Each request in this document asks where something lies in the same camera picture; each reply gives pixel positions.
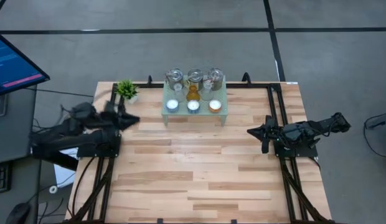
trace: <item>green plant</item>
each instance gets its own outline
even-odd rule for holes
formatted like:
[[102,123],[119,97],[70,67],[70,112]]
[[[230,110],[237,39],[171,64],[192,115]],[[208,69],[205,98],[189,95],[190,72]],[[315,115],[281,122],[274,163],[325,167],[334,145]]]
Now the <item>green plant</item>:
[[138,93],[136,88],[137,86],[134,85],[131,80],[123,80],[118,83],[117,93],[130,100]]

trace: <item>monitor screen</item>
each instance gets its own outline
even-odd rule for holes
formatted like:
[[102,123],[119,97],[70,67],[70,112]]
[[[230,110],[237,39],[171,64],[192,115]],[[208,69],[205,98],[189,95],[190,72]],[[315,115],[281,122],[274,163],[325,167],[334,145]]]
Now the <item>monitor screen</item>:
[[41,69],[0,36],[0,95],[48,79]]

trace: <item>tea light candle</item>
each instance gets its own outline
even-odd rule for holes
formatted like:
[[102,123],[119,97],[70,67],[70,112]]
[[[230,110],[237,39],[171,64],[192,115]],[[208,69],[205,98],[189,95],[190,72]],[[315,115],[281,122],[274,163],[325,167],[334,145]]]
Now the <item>tea light candle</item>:
[[189,113],[197,114],[200,109],[200,103],[197,100],[190,100],[187,103],[187,110]]
[[209,106],[210,106],[210,111],[213,113],[219,113],[219,111],[222,108],[222,104],[220,103],[219,100],[211,100]]
[[168,100],[167,101],[167,110],[170,113],[175,113],[179,109],[179,103],[177,100]]

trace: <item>wooden tabletop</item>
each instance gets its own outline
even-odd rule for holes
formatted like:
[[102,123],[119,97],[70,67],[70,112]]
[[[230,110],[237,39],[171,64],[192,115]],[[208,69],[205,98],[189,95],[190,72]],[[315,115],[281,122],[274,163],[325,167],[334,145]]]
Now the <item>wooden tabletop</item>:
[[[98,111],[110,99],[112,82],[100,82],[94,103]],[[297,84],[281,83],[289,123],[306,120]],[[141,122],[123,132],[106,215],[107,223],[286,223],[289,222],[280,163],[270,146],[261,153],[261,142],[246,130],[260,126],[271,114],[266,89],[228,88],[228,117],[162,117],[162,89],[139,89],[138,101],[128,113]],[[280,115],[277,96],[276,109]],[[90,158],[78,163],[75,186]],[[95,159],[78,189],[76,209],[92,191]],[[297,158],[302,187],[319,212],[331,218],[317,165]],[[293,194],[297,218],[298,201]],[[101,195],[95,216],[100,213]]]

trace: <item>gray floor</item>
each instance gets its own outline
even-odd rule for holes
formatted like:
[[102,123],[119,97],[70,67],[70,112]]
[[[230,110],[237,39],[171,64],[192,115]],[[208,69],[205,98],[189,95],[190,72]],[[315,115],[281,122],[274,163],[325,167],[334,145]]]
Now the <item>gray floor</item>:
[[[386,0],[271,0],[276,28],[386,27]],[[137,29],[172,27],[267,27],[258,0],[7,0],[0,30]],[[228,80],[249,72],[255,81],[278,79],[269,34],[7,35],[51,77],[41,89],[92,95],[97,81],[160,80],[180,67],[222,68]],[[365,144],[369,116],[386,112],[386,32],[277,33],[287,81],[300,84],[309,119],[342,112],[352,128],[319,143],[322,177],[333,219],[386,223],[386,159]],[[35,117],[51,126],[59,104],[69,108],[91,98],[42,93]],[[386,154],[386,130],[368,132]],[[44,164],[50,170],[50,164]],[[42,185],[53,173],[44,172]],[[41,195],[54,209],[70,188]],[[52,217],[45,222],[59,221]]]

